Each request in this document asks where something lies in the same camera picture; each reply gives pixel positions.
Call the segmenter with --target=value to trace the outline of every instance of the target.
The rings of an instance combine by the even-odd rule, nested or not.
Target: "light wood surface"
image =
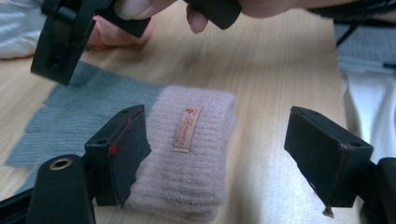
[[[82,60],[153,83],[230,91],[238,125],[227,162],[228,201],[214,223],[358,223],[356,208],[324,205],[283,149],[290,108],[317,110],[344,125],[332,22],[294,10],[266,20],[241,16],[226,31],[194,35],[177,2],[154,18],[140,49],[86,52]],[[48,97],[54,83],[30,74],[31,59],[0,61],[0,162]],[[0,200],[29,168],[0,166]],[[173,223],[132,209],[95,208],[98,223]]]

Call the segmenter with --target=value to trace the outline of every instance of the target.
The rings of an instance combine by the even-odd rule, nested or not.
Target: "gray cloth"
[[[339,39],[349,28],[335,24]],[[338,56],[379,63],[396,63],[396,29],[360,26],[341,46]]]
[[[6,164],[34,166],[63,154],[82,155],[85,142],[117,112],[145,105],[149,113],[163,88],[79,63],[69,86],[57,86],[32,118]]]

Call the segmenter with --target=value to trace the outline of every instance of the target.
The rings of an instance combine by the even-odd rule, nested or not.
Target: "metal ring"
[[[60,158],[50,164],[49,169],[53,171],[62,170],[69,166],[73,161],[70,158]]]

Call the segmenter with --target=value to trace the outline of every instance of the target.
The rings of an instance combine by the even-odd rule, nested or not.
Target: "fabric label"
[[[178,124],[174,141],[174,151],[190,152],[192,134],[201,110],[202,107],[200,105],[195,105],[188,106],[184,111],[180,123]]]

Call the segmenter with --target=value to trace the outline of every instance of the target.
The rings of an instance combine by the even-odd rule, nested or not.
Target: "pink wool swatch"
[[[201,106],[188,153],[174,151],[189,106]],[[127,205],[178,221],[206,223],[225,202],[227,145],[235,97],[224,91],[166,87],[147,118],[151,154],[140,164]]]

